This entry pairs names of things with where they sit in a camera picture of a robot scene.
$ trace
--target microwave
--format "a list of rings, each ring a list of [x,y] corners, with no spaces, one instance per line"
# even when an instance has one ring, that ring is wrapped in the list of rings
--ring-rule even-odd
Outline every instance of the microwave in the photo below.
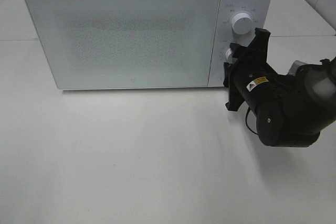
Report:
[[[25,0],[57,88],[222,87],[270,0]]]

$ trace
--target table surface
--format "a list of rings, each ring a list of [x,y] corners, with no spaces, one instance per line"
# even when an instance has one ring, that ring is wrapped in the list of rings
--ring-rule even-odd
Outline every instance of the table surface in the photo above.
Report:
[[[227,90],[61,92],[22,4],[0,0],[1,224],[336,223],[335,124],[309,148],[272,148]],[[279,73],[336,55],[321,17],[309,30],[271,10]]]

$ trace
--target microwave control panel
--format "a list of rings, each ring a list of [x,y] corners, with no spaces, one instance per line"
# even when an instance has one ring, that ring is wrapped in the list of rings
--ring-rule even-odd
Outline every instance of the microwave control panel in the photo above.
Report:
[[[230,43],[247,46],[256,27],[263,28],[270,0],[219,0],[208,87],[222,87]]]

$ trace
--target power knob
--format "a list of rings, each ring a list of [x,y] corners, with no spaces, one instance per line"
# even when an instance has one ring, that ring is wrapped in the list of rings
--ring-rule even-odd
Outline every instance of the power knob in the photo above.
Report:
[[[246,11],[236,13],[231,18],[232,30],[239,35],[243,35],[252,30],[253,18]]]

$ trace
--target white knob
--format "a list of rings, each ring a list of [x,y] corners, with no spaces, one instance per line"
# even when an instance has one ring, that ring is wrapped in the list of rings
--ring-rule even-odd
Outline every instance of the white knob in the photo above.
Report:
[[[240,12],[231,18],[231,25],[236,34],[243,35],[252,30],[253,18],[248,12]]]
[[[226,62],[232,63],[232,50],[230,48],[225,51],[224,60],[226,60]]]

